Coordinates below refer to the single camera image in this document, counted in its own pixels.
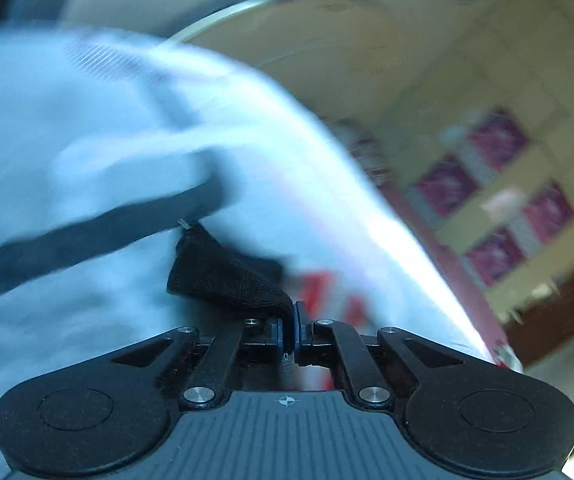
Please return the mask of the purple poster upper right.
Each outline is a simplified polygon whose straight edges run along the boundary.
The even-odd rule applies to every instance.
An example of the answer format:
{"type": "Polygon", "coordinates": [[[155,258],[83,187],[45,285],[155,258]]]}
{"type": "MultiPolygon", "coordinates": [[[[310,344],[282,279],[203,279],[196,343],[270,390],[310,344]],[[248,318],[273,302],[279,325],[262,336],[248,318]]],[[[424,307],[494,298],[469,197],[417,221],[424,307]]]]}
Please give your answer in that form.
{"type": "Polygon", "coordinates": [[[552,180],[524,208],[532,231],[542,244],[549,244],[574,222],[574,208],[560,184],[552,180]]]}

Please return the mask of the white striped knit sweater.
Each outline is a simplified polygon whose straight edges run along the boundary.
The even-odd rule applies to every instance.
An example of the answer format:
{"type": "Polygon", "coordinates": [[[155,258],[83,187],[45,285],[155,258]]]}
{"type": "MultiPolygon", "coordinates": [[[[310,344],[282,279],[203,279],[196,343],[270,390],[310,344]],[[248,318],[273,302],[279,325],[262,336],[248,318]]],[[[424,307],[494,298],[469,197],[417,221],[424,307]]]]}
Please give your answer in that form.
{"type": "MultiPolygon", "coordinates": [[[[283,349],[304,365],[314,350],[305,343],[302,316],[281,288],[283,267],[275,260],[252,257],[222,246],[200,223],[186,226],[176,245],[168,277],[170,294],[222,308],[232,318],[279,318],[283,323],[283,349]]],[[[334,322],[314,328],[330,337],[334,381],[359,394],[373,386],[385,389],[385,379],[353,328],[334,322]]]]}

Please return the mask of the purple poster lower right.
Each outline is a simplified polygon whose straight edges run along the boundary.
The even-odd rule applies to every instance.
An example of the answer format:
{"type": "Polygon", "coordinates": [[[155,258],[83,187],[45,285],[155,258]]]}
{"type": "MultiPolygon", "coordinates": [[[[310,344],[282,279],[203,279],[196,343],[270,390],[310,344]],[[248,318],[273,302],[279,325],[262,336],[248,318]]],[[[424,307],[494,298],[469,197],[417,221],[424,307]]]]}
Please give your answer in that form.
{"type": "Polygon", "coordinates": [[[482,284],[491,287],[498,284],[525,261],[513,233],[501,228],[466,252],[466,260],[481,279],[482,284]]]}

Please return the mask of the purple poster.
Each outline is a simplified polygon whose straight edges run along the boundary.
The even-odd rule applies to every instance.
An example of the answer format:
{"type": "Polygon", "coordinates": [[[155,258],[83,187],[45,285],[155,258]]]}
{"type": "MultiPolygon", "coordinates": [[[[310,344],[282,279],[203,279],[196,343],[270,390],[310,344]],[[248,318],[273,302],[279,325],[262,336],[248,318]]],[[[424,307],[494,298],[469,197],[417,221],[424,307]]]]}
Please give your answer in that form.
{"type": "Polygon", "coordinates": [[[529,144],[528,136],[505,108],[491,110],[467,139],[486,165],[499,172],[529,144]]]}
{"type": "Polygon", "coordinates": [[[552,180],[524,208],[532,231],[542,244],[549,244],[574,222],[574,208],[560,184],[552,180]]]}
{"type": "Polygon", "coordinates": [[[466,252],[466,260],[481,279],[482,284],[491,287],[498,284],[525,261],[513,233],[501,228],[466,252]]]}
{"type": "Polygon", "coordinates": [[[414,188],[434,214],[446,218],[478,191],[478,184],[456,157],[448,155],[421,177],[414,188]]]}

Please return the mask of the pink checked blanket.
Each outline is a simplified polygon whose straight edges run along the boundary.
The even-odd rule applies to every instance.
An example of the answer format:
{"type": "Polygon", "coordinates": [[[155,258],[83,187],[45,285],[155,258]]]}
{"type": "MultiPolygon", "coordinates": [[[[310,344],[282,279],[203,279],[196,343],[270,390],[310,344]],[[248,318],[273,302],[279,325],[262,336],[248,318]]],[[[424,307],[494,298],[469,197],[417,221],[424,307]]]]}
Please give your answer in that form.
{"type": "Polygon", "coordinates": [[[429,228],[426,221],[393,183],[387,182],[380,185],[379,190],[424,247],[432,263],[447,282],[454,296],[458,298],[470,322],[484,341],[492,361],[500,364],[496,350],[503,347],[508,342],[508,338],[484,293],[468,276],[455,252],[437,240],[434,231],[429,228]]]}

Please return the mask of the purple poster lower left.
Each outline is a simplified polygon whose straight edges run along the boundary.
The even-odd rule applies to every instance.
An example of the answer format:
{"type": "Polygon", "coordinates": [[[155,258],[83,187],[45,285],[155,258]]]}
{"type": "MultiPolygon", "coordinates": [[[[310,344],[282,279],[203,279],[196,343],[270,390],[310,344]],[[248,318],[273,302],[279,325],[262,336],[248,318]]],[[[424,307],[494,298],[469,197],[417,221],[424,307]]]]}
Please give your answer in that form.
{"type": "Polygon", "coordinates": [[[478,184],[456,157],[448,155],[421,177],[414,188],[434,214],[446,218],[478,191],[478,184]]]}

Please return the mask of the brown wooden door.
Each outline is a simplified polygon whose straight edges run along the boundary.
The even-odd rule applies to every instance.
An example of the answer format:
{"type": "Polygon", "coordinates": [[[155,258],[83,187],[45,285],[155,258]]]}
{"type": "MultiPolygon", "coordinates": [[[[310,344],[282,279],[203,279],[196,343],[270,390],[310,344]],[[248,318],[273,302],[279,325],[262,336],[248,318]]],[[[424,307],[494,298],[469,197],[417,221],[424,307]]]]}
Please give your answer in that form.
{"type": "Polygon", "coordinates": [[[574,336],[574,277],[558,294],[519,314],[520,322],[504,325],[508,342],[524,367],[530,367],[574,336]]]}

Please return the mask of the cream glossy wardrobe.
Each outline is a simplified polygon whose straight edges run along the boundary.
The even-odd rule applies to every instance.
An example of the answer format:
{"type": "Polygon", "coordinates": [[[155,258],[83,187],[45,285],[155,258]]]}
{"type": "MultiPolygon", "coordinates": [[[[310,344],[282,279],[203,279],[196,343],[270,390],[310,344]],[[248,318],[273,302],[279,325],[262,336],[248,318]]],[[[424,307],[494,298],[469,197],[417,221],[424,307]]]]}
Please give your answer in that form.
{"type": "Polygon", "coordinates": [[[394,102],[395,182],[501,320],[574,274],[574,23],[504,0],[394,102]]]}

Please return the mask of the cream rounded headboard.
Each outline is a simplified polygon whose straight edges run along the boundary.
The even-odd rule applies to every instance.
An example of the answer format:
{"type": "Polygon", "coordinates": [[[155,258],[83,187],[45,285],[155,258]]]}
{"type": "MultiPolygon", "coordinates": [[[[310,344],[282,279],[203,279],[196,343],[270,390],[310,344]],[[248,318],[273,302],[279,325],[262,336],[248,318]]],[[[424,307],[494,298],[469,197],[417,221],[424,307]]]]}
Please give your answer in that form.
{"type": "Polygon", "coordinates": [[[372,126],[450,40],[436,0],[247,0],[173,34],[273,78],[327,122],[372,126]]]}

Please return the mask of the light blue patterned bedsheet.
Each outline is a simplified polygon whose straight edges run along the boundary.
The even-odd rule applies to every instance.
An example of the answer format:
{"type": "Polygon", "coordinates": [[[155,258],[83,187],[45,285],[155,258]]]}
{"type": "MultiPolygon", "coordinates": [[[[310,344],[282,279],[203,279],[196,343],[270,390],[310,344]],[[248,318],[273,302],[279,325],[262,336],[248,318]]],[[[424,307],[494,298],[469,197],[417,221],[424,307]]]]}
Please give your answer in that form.
{"type": "Polygon", "coordinates": [[[213,327],[167,291],[193,221],[281,260],[289,281],[329,272],[329,318],[360,299],[369,327],[490,359],[411,231],[270,77],[139,35],[0,29],[0,397],[177,325],[213,327]]]}

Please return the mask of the purple poster upper left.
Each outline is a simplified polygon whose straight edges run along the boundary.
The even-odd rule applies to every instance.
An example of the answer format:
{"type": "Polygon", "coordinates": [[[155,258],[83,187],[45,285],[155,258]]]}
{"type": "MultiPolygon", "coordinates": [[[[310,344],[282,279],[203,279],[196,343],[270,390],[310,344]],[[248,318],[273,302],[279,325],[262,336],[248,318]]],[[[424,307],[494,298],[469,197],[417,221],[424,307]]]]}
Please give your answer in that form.
{"type": "Polygon", "coordinates": [[[528,136],[505,108],[491,110],[467,139],[486,165],[499,172],[529,144],[528,136]]]}

